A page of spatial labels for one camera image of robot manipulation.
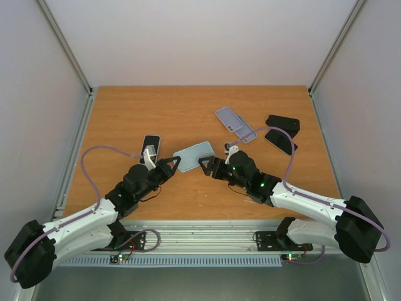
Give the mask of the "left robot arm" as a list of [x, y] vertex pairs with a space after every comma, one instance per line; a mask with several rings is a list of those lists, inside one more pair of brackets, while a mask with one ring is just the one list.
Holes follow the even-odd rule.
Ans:
[[6, 250], [10, 280], [22, 288], [43, 281], [60, 263], [76, 255], [109, 246], [118, 250], [126, 234], [118, 223], [176, 172], [179, 156], [160, 159], [151, 168], [136, 164], [94, 205], [58, 221], [27, 222]]

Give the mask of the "black phone white edge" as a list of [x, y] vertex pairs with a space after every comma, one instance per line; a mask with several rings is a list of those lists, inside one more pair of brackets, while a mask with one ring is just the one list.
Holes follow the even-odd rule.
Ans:
[[280, 131], [270, 130], [264, 138], [272, 143], [274, 146], [279, 148], [285, 154], [291, 156], [292, 155], [292, 146], [289, 139]]

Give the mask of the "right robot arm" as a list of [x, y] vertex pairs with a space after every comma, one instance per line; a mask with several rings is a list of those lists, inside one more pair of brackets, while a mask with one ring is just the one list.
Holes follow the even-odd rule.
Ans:
[[254, 202], [298, 212], [313, 222], [285, 218], [276, 232], [282, 248], [315, 244], [341, 250], [347, 257], [369, 263], [378, 250], [383, 226], [359, 197], [335, 199], [299, 189], [261, 172], [243, 151], [227, 159], [214, 156], [198, 160], [204, 174], [243, 188]]

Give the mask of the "light blue phone case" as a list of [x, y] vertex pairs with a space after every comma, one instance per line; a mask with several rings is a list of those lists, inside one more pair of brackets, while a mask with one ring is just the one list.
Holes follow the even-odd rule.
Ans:
[[187, 172], [199, 167], [198, 160], [204, 157], [215, 156], [211, 143], [203, 141], [192, 145], [188, 148], [177, 151], [173, 154], [174, 157], [180, 157], [178, 170]]

